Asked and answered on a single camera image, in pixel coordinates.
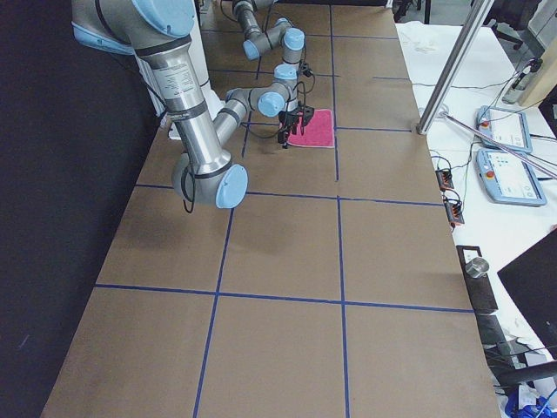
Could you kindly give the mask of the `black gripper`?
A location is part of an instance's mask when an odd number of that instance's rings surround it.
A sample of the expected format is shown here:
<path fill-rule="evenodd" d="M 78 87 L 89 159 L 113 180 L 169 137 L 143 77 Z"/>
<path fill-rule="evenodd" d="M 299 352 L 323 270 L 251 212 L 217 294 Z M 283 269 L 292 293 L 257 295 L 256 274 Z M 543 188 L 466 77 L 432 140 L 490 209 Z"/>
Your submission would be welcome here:
<path fill-rule="evenodd" d="M 300 111 L 281 111 L 278 114 L 279 121 L 279 131 L 278 131 L 278 143 L 281 144 L 283 149 L 288 148 L 288 139 L 291 135 L 291 131 L 296 131 L 300 121 Z"/>

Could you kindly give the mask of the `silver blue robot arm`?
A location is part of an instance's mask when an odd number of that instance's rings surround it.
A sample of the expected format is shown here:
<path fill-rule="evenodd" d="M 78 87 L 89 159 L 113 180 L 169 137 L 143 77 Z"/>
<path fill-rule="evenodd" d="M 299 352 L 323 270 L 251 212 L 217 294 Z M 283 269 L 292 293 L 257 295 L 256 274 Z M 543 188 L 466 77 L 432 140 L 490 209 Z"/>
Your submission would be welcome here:
<path fill-rule="evenodd" d="M 255 111 L 278 119 L 276 136 L 286 148 L 295 134 L 305 131 L 306 87 L 300 79 L 305 54 L 305 33 L 274 9 L 273 1 L 232 1 L 230 19 L 243 33 L 242 48 L 250 61 L 268 67 L 273 86 L 261 89 Z"/>
<path fill-rule="evenodd" d="M 196 22 L 189 1 L 74 1 L 76 40 L 94 49 L 131 54 L 151 68 L 184 151 L 171 176 L 176 194 L 196 204 L 232 209 L 243 200 L 248 175 L 222 144 L 189 49 Z"/>

